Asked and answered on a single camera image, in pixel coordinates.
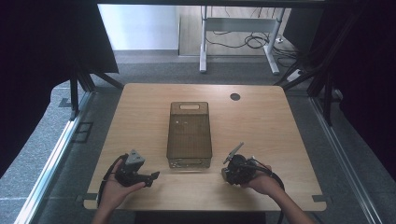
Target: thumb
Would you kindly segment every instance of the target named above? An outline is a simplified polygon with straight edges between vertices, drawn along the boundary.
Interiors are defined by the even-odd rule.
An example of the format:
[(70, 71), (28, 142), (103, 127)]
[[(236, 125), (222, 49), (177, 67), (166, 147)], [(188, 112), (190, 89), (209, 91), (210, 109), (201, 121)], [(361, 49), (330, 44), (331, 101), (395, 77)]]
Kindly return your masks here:
[(248, 183), (240, 184), (242, 189), (247, 189), (249, 187)]
[(140, 182), (140, 183), (132, 185), (131, 187), (128, 187), (127, 189), (128, 189), (129, 192), (134, 192), (134, 191), (137, 191), (139, 189), (142, 189), (145, 186), (146, 186), (145, 182)]

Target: white wall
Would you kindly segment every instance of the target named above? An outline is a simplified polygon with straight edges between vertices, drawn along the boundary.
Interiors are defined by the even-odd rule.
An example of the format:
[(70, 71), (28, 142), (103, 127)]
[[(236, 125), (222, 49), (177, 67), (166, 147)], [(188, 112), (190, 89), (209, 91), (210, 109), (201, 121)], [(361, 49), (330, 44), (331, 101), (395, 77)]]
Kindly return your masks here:
[(113, 50), (178, 49), (176, 6), (98, 6)]

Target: hole in table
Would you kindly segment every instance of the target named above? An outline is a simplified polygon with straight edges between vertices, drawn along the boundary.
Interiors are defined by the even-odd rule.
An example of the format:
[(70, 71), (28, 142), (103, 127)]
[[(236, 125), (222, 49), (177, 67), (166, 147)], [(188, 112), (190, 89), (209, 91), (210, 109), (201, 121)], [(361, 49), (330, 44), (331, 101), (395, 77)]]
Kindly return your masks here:
[(241, 95), (239, 95), (238, 93), (232, 93), (232, 94), (230, 95), (230, 98), (231, 98), (232, 100), (234, 100), (234, 101), (238, 101), (238, 100), (241, 99)]

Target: person's arm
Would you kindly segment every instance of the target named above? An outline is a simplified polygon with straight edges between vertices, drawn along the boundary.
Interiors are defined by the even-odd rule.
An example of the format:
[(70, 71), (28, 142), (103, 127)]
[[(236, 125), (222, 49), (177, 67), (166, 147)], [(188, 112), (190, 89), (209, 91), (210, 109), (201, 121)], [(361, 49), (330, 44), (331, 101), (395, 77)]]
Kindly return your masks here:
[(145, 187), (145, 183), (137, 183), (131, 187), (124, 187), (121, 185), (114, 176), (114, 173), (118, 170), (122, 160), (119, 160), (112, 174), (108, 177), (105, 188), (102, 193), (102, 200), (96, 210), (95, 216), (93, 217), (92, 224), (106, 224), (109, 222), (114, 209), (116, 209), (123, 202), (128, 194), (142, 189)]
[(257, 171), (257, 176), (242, 188), (252, 188), (261, 194), (272, 198), (282, 209), (290, 224), (309, 224), (314, 221), (294, 202), (294, 200), (279, 186), (271, 176)]

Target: wooden table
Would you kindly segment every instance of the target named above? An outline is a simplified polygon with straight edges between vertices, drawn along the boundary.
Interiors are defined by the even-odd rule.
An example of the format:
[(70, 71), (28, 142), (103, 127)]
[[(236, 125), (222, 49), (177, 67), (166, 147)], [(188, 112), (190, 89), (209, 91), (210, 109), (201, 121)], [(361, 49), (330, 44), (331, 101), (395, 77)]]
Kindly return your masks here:
[[(231, 99), (237, 93), (240, 100)], [(171, 102), (208, 102), (213, 157), (202, 172), (169, 168), (166, 158)], [(121, 209), (135, 211), (275, 211), (277, 204), (252, 189), (231, 186), (221, 176), (224, 159), (238, 151), (252, 155), (283, 180), (286, 192), (305, 211), (322, 211), (325, 202), (285, 93), (275, 86), (128, 84), (94, 171), (88, 193), (97, 193), (108, 167), (132, 148), (146, 158), (139, 174), (160, 171), (151, 188), (129, 195)], [(95, 200), (85, 200), (88, 209)]]

